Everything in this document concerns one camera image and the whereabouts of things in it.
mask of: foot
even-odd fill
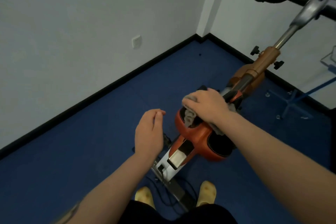
[[[154,201],[153,201],[153,196],[152,196],[152,193],[151,193],[151,191],[150,191],[150,189],[148,187],[142,187],[142,188],[140,188],[135,193],[134,200],[142,202],[142,203],[145,203],[147,205],[150,205],[151,207],[153,207],[155,209]]]
[[[197,206],[205,205],[205,204],[214,204],[216,199],[216,187],[209,181],[204,181],[201,184],[201,188],[199,189],[199,196],[197,200]]]

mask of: wall outlet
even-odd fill
[[[138,49],[140,48],[142,44],[142,37],[141,35],[137,35],[135,37],[132,38],[132,47],[133,49]]]

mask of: forearm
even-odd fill
[[[336,223],[336,175],[236,113],[217,125],[303,223]]]
[[[135,154],[95,187],[79,205],[69,224],[117,223],[137,184],[151,164]]]

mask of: blue stand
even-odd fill
[[[284,102],[287,103],[287,106],[284,109],[283,113],[281,115],[277,115],[277,117],[276,117],[277,119],[283,119],[283,118],[285,118],[285,116],[288,113],[288,109],[290,107],[296,109],[299,113],[301,113],[303,115],[303,116],[301,116],[302,119],[305,119],[305,120],[312,119],[313,116],[309,112],[307,112],[306,110],[302,109],[301,107],[298,107],[295,103],[298,102],[298,101],[300,101],[301,99],[305,98],[306,96],[308,96],[308,95],[310,95],[310,94],[312,94],[312,93],[314,93],[314,92],[322,89],[323,87],[325,87],[325,86],[327,86],[327,85],[335,82],[335,81],[336,81],[336,77],[334,77],[334,78],[330,79],[329,81],[327,81],[327,82],[325,82],[325,83],[317,86],[316,88],[313,88],[312,90],[308,91],[305,94],[302,94],[301,96],[299,96],[297,98],[295,98],[296,94],[297,94],[297,90],[294,90],[291,93],[291,97],[289,99],[286,99],[286,98],[282,97],[281,95],[279,95],[278,93],[275,93],[272,90],[268,90],[267,93],[266,93],[266,96],[269,97],[270,93],[271,93],[271,94],[275,95],[277,98],[279,98],[282,101],[284,101]]]

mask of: floor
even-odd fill
[[[4,158],[0,161],[2,223],[37,224],[56,219],[132,155],[134,130],[146,110],[167,111],[164,132],[174,138],[174,115],[183,96],[202,84],[224,88],[242,65],[209,40],[202,44],[192,42]],[[285,120],[277,120],[275,116],[281,113],[284,103],[272,96],[266,98],[267,89],[286,94],[266,79],[245,100],[241,114],[329,167],[330,120],[307,106],[313,120],[300,119],[294,111]],[[240,224],[298,223],[273,198],[239,150],[219,163],[197,157],[179,175],[197,192],[203,180],[213,182],[216,203],[227,208]],[[139,184],[143,185],[155,191],[147,179]],[[153,197],[162,216],[178,217],[162,204],[156,192]]]

